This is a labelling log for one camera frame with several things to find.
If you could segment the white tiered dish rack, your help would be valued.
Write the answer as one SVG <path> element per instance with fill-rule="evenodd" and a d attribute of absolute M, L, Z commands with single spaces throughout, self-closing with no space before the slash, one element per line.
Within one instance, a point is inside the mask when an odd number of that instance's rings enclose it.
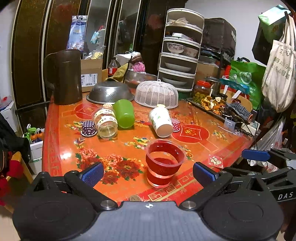
<path fill-rule="evenodd" d="M 205 18 L 198 12 L 169 9 L 159 54 L 158 78 L 178 91 L 190 92 L 195 85 Z"/>

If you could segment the small coin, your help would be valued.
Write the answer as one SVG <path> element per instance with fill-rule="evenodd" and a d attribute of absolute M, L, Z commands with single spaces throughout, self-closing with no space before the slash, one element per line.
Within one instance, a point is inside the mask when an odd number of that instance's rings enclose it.
<path fill-rule="evenodd" d="M 132 195 L 129 197 L 129 201 L 139 202 L 141 201 L 141 198 L 138 195 Z"/>

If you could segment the red label drink bottle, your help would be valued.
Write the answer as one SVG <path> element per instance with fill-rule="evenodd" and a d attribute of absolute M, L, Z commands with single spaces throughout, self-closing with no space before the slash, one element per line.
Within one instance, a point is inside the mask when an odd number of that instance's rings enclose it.
<path fill-rule="evenodd" d="M 116 58 L 113 57 L 110 64 L 108 65 L 108 77 L 112 77 L 114 73 L 117 71 L 118 65 L 116 63 Z"/>

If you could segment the dark wooden wardrobe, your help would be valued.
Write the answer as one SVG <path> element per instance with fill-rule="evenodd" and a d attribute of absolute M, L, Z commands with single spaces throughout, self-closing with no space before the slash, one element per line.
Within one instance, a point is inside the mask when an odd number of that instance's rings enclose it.
<path fill-rule="evenodd" d="M 95 49 L 94 32 L 102 32 L 103 65 L 128 51 L 142 54 L 146 70 L 155 74 L 166 12 L 185 1 L 19 1 L 13 27 L 11 68 L 16 111 L 45 114 L 51 96 L 45 87 L 44 58 L 65 50 L 74 16 L 85 15 L 84 49 Z"/>

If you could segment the white paper cup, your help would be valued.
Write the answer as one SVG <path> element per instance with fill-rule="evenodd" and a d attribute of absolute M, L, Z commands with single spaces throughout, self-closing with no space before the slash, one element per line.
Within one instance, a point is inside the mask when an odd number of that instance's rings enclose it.
<path fill-rule="evenodd" d="M 149 121 L 151 122 L 154 131 L 160 138 L 169 137 L 173 132 L 173 125 L 167 108 L 158 104 L 149 113 Z"/>

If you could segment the cardboard box with label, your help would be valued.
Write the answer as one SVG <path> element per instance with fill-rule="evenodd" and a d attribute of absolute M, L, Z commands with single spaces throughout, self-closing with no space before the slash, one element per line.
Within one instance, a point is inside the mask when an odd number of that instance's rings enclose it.
<path fill-rule="evenodd" d="M 81 86 L 82 92 L 91 91 L 93 86 L 102 81 L 102 60 L 81 60 Z"/>

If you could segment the purple cupcake liner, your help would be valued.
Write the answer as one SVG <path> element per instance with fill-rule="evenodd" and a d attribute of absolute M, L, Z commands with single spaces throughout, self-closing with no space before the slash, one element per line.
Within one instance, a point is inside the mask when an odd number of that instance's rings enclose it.
<path fill-rule="evenodd" d="M 94 121 L 87 120 L 83 122 L 81 135 L 84 137 L 93 137 L 97 135 L 97 128 Z"/>

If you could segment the red polka dot cupcake liner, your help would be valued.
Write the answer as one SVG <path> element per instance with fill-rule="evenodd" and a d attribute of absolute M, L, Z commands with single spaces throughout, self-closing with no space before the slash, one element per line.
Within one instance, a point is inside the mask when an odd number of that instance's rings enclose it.
<path fill-rule="evenodd" d="M 181 129 L 181 123 L 176 118 L 171 119 L 171 124 L 173 126 L 173 132 L 178 132 Z"/>

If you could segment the black covered appliance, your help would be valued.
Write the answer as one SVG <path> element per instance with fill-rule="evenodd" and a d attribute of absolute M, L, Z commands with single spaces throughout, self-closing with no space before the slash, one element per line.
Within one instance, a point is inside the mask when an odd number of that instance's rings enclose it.
<path fill-rule="evenodd" d="M 205 19 L 202 47 L 223 52 L 233 60 L 236 48 L 236 29 L 223 18 Z"/>

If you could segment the steel pot with cloth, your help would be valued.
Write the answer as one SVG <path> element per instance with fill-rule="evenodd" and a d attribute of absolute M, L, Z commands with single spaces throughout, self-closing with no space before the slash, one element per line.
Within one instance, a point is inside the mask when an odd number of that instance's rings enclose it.
<path fill-rule="evenodd" d="M 128 85 L 128 87 L 136 88 L 140 83 L 144 81 L 156 81 L 157 79 L 158 78 L 156 75 L 127 70 L 125 73 L 124 82 Z"/>

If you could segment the clear adhesive wall hook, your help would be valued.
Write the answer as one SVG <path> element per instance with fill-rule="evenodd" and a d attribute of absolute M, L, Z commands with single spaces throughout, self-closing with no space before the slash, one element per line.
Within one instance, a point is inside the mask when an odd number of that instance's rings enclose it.
<path fill-rule="evenodd" d="M 235 124 L 236 122 L 230 120 L 230 119 L 225 119 L 224 121 L 224 127 L 229 129 L 229 130 L 234 130 L 235 129 Z"/>

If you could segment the white box on floor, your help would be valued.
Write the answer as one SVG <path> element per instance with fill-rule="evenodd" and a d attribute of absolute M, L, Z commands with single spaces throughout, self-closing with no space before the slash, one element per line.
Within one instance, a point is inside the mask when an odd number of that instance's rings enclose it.
<path fill-rule="evenodd" d="M 13 131 L 17 133 L 20 124 L 16 116 L 14 101 L 12 100 L 12 97 L 10 95 L 1 99 L 1 114 L 8 122 L 10 127 L 13 129 Z"/>

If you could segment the white mesh food cover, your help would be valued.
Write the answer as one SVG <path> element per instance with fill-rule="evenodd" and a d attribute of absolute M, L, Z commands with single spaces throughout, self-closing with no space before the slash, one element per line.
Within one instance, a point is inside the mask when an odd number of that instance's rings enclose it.
<path fill-rule="evenodd" d="M 136 103 L 155 108 L 158 104 L 164 105 L 168 109 L 178 106 L 177 89 L 161 81 L 144 81 L 140 83 L 135 92 L 134 100 Z"/>

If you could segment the red clear plastic cup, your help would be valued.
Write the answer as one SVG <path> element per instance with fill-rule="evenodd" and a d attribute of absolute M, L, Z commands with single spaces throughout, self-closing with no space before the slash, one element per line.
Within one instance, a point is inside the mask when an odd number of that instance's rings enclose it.
<path fill-rule="evenodd" d="M 184 149 L 172 141 L 156 139 L 145 150 L 147 181 L 155 188 L 168 186 L 186 160 Z"/>

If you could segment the steel colander bowl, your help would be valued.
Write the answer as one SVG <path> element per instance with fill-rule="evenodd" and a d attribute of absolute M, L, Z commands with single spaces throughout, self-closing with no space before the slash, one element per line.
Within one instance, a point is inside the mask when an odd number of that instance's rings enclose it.
<path fill-rule="evenodd" d="M 133 101 L 134 95 L 125 83 L 105 81 L 95 84 L 86 99 L 95 104 L 114 104 L 121 99 Z"/>

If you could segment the blue white snack bag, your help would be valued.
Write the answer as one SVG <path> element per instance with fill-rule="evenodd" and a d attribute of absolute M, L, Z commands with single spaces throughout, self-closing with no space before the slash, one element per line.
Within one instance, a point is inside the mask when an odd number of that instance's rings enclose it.
<path fill-rule="evenodd" d="M 88 16 L 72 16 L 67 50 L 83 52 L 87 18 Z"/>

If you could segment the clear glass jar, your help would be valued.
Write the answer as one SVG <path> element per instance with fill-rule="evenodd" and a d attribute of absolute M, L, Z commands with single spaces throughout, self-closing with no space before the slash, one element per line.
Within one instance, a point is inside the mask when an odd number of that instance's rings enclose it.
<path fill-rule="evenodd" d="M 106 103 L 93 114 L 98 135 L 102 139 L 111 139 L 117 135 L 118 123 L 112 104 Z"/>

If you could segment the green plastic cup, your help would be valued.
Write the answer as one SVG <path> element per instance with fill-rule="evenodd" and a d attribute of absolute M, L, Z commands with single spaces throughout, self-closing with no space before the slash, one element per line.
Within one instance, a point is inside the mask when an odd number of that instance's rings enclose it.
<path fill-rule="evenodd" d="M 126 99 L 118 100 L 114 105 L 115 116 L 121 128 L 131 128 L 135 122 L 132 102 Z"/>

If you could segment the pickle jar red lid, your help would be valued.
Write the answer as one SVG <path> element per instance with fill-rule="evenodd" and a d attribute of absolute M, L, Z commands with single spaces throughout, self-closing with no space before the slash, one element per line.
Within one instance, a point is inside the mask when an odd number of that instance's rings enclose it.
<path fill-rule="evenodd" d="M 193 93 L 193 101 L 201 103 L 201 100 L 209 96 L 211 92 L 211 84 L 204 80 L 198 80 Z"/>

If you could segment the floral porcelain bowl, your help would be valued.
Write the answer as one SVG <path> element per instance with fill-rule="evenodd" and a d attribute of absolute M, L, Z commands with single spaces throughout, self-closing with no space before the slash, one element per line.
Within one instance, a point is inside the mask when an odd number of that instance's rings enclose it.
<path fill-rule="evenodd" d="M 181 54 L 184 52 L 184 46 L 177 43 L 167 43 L 167 49 L 174 54 Z"/>

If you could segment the green shopping bag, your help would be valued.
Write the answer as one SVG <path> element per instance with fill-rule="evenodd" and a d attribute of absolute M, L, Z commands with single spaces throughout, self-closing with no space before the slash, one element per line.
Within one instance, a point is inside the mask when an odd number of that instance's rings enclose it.
<path fill-rule="evenodd" d="M 249 100 L 253 109 L 261 104 L 261 85 L 266 67 L 250 62 L 247 58 L 231 61 L 230 79 L 249 88 Z"/>

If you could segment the dried orange peels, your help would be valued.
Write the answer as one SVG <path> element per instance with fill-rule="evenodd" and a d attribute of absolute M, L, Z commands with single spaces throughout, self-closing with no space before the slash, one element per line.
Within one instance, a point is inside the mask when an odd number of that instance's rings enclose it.
<path fill-rule="evenodd" d="M 206 96 L 201 99 L 201 105 L 206 111 L 222 116 L 226 109 L 226 102 L 221 97 Z"/>

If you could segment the brown plastic pitcher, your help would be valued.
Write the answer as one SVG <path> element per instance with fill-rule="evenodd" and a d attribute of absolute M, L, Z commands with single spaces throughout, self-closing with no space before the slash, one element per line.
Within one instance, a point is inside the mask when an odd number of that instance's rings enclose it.
<path fill-rule="evenodd" d="M 81 54 L 79 50 L 63 50 L 44 59 L 43 76 L 53 91 L 54 103 L 69 105 L 81 101 Z"/>

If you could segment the beige canvas tote bag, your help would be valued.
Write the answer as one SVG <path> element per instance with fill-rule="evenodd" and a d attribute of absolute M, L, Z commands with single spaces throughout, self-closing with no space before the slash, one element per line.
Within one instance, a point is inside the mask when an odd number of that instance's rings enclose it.
<path fill-rule="evenodd" d="M 261 91 L 278 113 L 295 99 L 295 23 L 290 15 L 286 17 L 282 37 L 273 40 Z"/>

